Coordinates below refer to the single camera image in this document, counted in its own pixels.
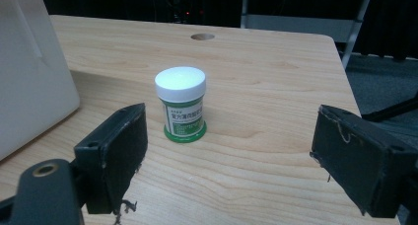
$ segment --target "wire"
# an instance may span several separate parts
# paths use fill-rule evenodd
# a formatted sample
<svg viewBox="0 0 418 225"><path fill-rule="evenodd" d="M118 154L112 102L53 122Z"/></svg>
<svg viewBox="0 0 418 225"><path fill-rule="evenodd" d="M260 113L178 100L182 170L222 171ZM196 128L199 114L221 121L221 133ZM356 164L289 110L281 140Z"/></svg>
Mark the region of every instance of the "wire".
<svg viewBox="0 0 418 225"><path fill-rule="evenodd" d="M285 8L286 1L287 1L287 0L283 0L283 1L282 1L282 4L280 5L280 12L279 12L279 15L282 15L282 13L283 13L283 9Z"/></svg>
<svg viewBox="0 0 418 225"><path fill-rule="evenodd" d="M157 7L156 7L155 0L153 0L153 6L154 6L154 22L157 22Z"/></svg>

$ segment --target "chair leg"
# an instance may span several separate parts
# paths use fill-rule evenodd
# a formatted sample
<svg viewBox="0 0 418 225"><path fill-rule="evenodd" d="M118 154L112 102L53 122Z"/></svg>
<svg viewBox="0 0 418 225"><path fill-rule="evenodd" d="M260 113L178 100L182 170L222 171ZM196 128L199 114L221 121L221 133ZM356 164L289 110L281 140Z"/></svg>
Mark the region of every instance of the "chair leg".
<svg viewBox="0 0 418 225"><path fill-rule="evenodd" d="M379 122L416 109L418 109L418 92L412 99L393 105L381 111L362 114L362 118L368 121Z"/></svg>

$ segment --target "gray carpet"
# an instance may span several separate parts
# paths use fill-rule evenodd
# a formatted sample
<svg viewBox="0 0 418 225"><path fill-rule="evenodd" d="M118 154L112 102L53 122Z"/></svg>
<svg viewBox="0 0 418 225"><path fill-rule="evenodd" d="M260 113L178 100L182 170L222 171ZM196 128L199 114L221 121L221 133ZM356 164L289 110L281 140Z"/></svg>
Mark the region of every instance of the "gray carpet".
<svg viewBox="0 0 418 225"><path fill-rule="evenodd" d="M418 91L418 60L352 55L347 77L361 114L372 113L413 98ZM418 149L418 110L408 112L376 126ZM408 211L398 212L405 224Z"/></svg>

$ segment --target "wooden table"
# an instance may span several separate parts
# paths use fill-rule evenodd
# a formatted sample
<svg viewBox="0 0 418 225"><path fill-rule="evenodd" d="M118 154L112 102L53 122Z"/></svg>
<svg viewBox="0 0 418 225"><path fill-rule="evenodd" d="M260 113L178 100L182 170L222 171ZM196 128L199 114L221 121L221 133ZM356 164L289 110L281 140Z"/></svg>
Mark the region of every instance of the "wooden table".
<svg viewBox="0 0 418 225"><path fill-rule="evenodd" d="M310 157L317 109L358 113L331 38L316 35L51 17L81 97L80 108L0 163L0 199L19 175L73 147L116 110L147 106L149 150L125 197L123 224L396 224L362 216ZM212 39L196 40L195 34ZM163 133L154 78L180 65L207 77L200 140ZM87 224L114 216L89 215Z"/></svg>

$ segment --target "plastic container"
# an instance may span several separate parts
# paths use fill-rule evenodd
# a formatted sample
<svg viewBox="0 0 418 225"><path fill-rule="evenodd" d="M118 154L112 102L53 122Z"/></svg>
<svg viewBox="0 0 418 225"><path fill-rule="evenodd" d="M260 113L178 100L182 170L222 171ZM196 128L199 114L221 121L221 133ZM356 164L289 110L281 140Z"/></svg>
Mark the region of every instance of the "plastic container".
<svg viewBox="0 0 418 225"><path fill-rule="evenodd" d="M155 82L157 95L163 102L166 137L178 143L201 138L206 132L203 119L206 76L203 71L187 66L173 67L160 72Z"/></svg>

